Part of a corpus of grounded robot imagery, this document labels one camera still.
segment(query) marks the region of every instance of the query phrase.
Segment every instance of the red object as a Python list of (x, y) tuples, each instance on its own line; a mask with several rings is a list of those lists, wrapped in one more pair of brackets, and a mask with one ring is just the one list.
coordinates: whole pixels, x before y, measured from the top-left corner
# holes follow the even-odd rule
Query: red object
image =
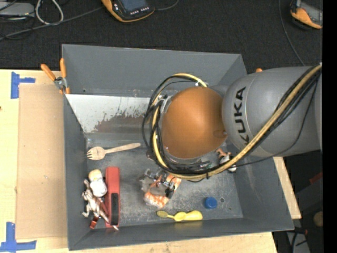
[(323, 177), (323, 172), (321, 171), (319, 174), (316, 174), (313, 178), (309, 179), (310, 184), (315, 183)]
[(120, 223), (120, 169), (118, 167), (107, 167), (105, 170), (105, 183), (107, 193), (105, 195), (105, 206), (109, 223), (105, 223), (107, 228), (118, 227)]
[(96, 227), (97, 221), (99, 220), (98, 217), (94, 217), (93, 220), (90, 222), (90, 228), (94, 229)]

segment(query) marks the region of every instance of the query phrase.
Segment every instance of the yellow cable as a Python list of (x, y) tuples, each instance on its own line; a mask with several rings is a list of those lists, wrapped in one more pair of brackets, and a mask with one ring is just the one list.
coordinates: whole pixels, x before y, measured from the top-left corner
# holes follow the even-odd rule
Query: yellow cable
[[(154, 119), (152, 121), (152, 128), (154, 127), (154, 125), (156, 124), (156, 120), (157, 120), (157, 115), (158, 115), (158, 111), (159, 111), (159, 106), (157, 107), (157, 109), (155, 110), (154, 112)], [(154, 153), (158, 159), (158, 161), (160, 162), (160, 164), (162, 166), (164, 166), (165, 168), (167, 168), (167, 165), (165, 164), (164, 160), (162, 159), (162, 157), (160, 156), (160, 153), (159, 153), (159, 149), (158, 149), (158, 143), (157, 143), (157, 135), (156, 134), (153, 134), (152, 136), (152, 143), (153, 143), (153, 150), (154, 150)]]
[[(194, 75), (192, 75), (192, 74), (188, 74), (188, 73), (176, 73), (176, 74), (174, 74), (174, 75), (172, 75), (172, 76), (173, 76), (173, 77), (176, 77), (176, 76), (178, 76), (178, 77), (179, 77), (179, 76), (189, 77), (189, 78), (195, 80), (196, 82), (200, 83), (202, 86), (207, 87), (207, 84), (206, 84), (205, 82), (203, 82), (201, 79), (199, 79), (198, 77), (196, 77), (196, 76), (194, 76)], [(155, 105), (156, 101), (158, 100), (158, 98), (159, 98), (161, 92), (164, 90), (164, 88), (165, 88), (165, 87), (162, 87), (162, 88), (160, 89), (160, 91), (158, 92), (158, 95), (156, 96), (156, 98), (154, 99), (154, 101), (153, 101), (153, 103), (152, 103), (152, 106)]]
[[(320, 68), (322, 65), (318, 65), (314, 67), (298, 84), (297, 86), (292, 90), (292, 92), (287, 96), (287, 98), (284, 100), (284, 102), (281, 104), (280, 108), (275, 111), (275, 113), (270, 117), (270, 119), (267, 121), (267, 123), (262, 127), (262, 129), (255, 135), (255, 137), (230, 161), (228, 161), (225, 165), (222, 165), (221, 167), (217, 168), (216, 170), (208, 172), (208, 177), (213, 176), (215, 174), (218, 174), (235, 163), (237, 163), (246, 153), (248, 153), (254, 145), (260, 140), (260, 138), (266, 133), (266, 131), (273, 125), (273, 123), (281, 116), (283, 111), (286, 109), (286, 107), (291, 103), (292, 99), (296, 96), (298, 91), (301, 90), (303, 85), (308, 81), (309, 78), (311, 78)], [(161, 165), (165, 166), (165, 163), (163, 159), (161, 158), (161, 155), (159, 153), (157, 142), (156, 142), (156, 135), (153, 136), (153, 143), (156, 145), (155, 148), (155, 155), (158, 158), (158, 161)], [(207, 178), (207, 173), (204, 174), (196, 174), (193, 176), (186, 176), (183, 174), (177, 174), (177, 173), (171, 173), (177, 178), (191, 180), (191, 179), (202, 179)]]

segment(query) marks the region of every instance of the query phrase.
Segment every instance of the yellow plastic spoon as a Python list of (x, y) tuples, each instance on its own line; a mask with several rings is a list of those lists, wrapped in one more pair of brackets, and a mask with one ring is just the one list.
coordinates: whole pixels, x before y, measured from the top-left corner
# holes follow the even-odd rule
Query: yellow plastic spoon
[(182, 220), (188, 220), (188, 221), (194, 221), (194, 220), (202, 220), (202, 214), (200, 211), (197, 210), (193, 210), (191, 212), (178, 212), (176, 213), (174, 216), (169, 215), (167, 212), (165, 211), (157, 211), (157, 216), (161, 217), (161, 218), (172, 218), (175, 221), (182, 221)]

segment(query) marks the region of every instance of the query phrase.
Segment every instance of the kuka logo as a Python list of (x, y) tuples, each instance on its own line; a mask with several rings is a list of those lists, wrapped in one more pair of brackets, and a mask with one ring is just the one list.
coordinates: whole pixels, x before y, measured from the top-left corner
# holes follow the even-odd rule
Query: kuka logo
[(249, 136), (246, 133), (246, 127), (244, 125), (244, 122), (242, 120), (242, 112), (241, 112), (241, 107), (242, 107), (242, 99), (243, 99), (243, 91), (246, 89), (246, 86), (244, 88), (241, 88), (240, 90), (237, 91), (235, 98), (240, 100), (240, 102), (234, 102), (234, 119), (235, 119), (235, 124), (237, 124), (238, 128), (238, 133), (239, 136), (241, 137), (242, 140), (245, 141), (245, 145), (249, 143)]

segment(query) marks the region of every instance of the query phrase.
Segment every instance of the white cable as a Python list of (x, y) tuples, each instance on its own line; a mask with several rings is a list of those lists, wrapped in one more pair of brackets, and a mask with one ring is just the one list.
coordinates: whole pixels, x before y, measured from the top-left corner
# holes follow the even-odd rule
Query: white cable
[(60, 12), (61, 18), (60, 18), (60, 20), (58, 22), (55, 22), (55, 23), (49, 23), (49, 22), (46, 22), (45, 20), (41, 19), (41, 17), (38, 14), (38, 9), (41, 6), (42, 0), (38, 0), (37, 4), (36, 4), (36, 7), (35, 7), (35, 14), (36, 14), (36, 17), (38, 18), (38, 20), (40, 22), (42, 22), (43, 24), (58, 24), (59, 22), (63, 21), (63, 19), (64, 19), (63, 11), (62, 11), (60, 5), (57, 3), (56, 0), (51, 0), (51, 1), (55, 4), (55, 6), (57, 7), (58, 11)]

